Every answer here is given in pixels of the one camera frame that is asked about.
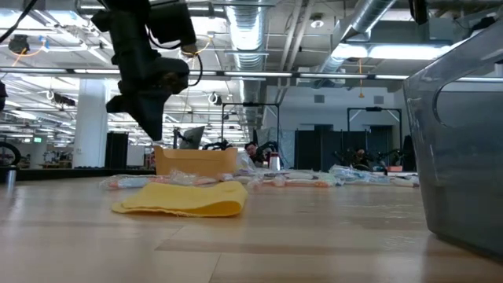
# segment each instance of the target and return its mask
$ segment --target black stand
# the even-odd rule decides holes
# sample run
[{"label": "black stand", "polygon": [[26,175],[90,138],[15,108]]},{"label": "black stand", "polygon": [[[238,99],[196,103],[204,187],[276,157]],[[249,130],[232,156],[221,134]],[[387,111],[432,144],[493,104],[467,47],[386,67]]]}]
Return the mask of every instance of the black stand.
[{"label": "black stand", "polygon": [[[358,110],[358,112],[353,116],[350,117],[351,110]],[[396,118],[391,111],[396,111],[398,113],[398,122],[400,123],[400,150],[402,150],[402,143],[403,143],[403,136],[402,136],[402,110],[400,108],[381,108],[381,107],[365,107],[365,108],[348,108],[347,109],[347,140],[350,140],[350,134],[351,134],[351,121],[354,117],[356,117],[357,114],[359,114],[360,111],[366,111],[366,112],[381,112],[381,111],[388,111],[391,116]],[[367,130],[365,130],[365,145],[367,145]]]},{"label": "black stand", "polygon": [[245,103],[222,103],[222,129],[220,132],[221,139],[223,142],[223,124],[225,122],[225,108],[227,105],[240,105],[243,107],[260,107],[260,106],[275,106],[276,107],[276,120],[277,120],[277,131],[276,131],[276,142],[277,147],[280,145],[280,105],[278,103],[255,103],[255,102],[245,102]]}]

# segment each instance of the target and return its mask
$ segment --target bicycle wheel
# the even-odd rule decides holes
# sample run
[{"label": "bicycle wheel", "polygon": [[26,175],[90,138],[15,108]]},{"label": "bicycle wheel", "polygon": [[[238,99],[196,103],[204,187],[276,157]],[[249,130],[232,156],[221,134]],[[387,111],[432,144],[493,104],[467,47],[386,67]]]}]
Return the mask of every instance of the bicycle wheel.
[{"label": "bicycle wheel", "polygon": [[[12,152],[12,156],[4,156],[4,151],[2,148],[8,149]],[[2,155],[2,164],[0,166],[11,166],[17,165],[21,160],[21,152],[16,146],[11,145],[7,142],[0,141],[0,154]]]}]

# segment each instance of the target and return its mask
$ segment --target small object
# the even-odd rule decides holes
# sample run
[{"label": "small object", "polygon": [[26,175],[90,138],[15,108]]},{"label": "small object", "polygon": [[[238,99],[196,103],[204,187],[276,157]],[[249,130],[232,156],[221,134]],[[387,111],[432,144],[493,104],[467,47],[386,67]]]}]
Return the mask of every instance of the small object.
[{"label": "small object", "polygon": [[16,186],[16,176],[17,176],[17,167],[14,165],[9,166],[7,169],[7,189],[13,189]]},{"label": "small object", "polygon": [[277,153],[271,153],[269,158],[269,169],[273,171],[279,171],[280,168],[280,157]]}]

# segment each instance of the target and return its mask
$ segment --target monitor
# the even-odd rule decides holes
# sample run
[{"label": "monitor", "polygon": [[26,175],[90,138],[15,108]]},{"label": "monitor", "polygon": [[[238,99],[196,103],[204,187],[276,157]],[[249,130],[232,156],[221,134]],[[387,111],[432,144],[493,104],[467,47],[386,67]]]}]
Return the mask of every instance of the monitor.
[{"label": "monitor", "polygon": [[180,142],[180,149],[199,149],[203,138],[204,126],[186,130]]}]

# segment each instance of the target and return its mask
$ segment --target metal frame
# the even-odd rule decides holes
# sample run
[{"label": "metal frame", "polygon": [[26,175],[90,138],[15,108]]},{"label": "metal frame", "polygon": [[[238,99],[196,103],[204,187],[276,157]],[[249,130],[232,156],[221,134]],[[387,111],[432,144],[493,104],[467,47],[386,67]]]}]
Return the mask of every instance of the metal frame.
[{"label": "metal frame", "polygon": [[221,142],[223,142],[223,124],[225,122],[224,117],[226,115],[226,106],[227,105],[240,105],[245,107],[261,107],[261,106],[276,106],[276,123],[277,123],[277,130],[276,130],[276,142],[277,142],[277,147],[280,147],[280,105],[278,103],[255,103],[255,102],[245,102],[245,103],[222,103],[222,125],[220,129],[220,139]]},{"label": "metal frame", "polygon": [[[351,110],[358,110],[352,117],[350,117]],[[402,136],[402,110],[400,108],[381,108],[381,107],[365,107],[365,108],[359,108],[359,107],[351,107],[347,109],[347,139],[349,140],[350,137],[350,132],[351,132],[351,121],[360,114],[362,110],[365,110],[366,112],[382,112],[386,111],[388,112],[395,120],[397,120],[400,124],[400,150],[402,150],[402,143],[403,143],[403,136]],[[396,111],[398,112],[398,117],[395,116],[391,111]],[[368,148],[367,141],[366,141],[366,130],[365,130],[365,146]]]}]

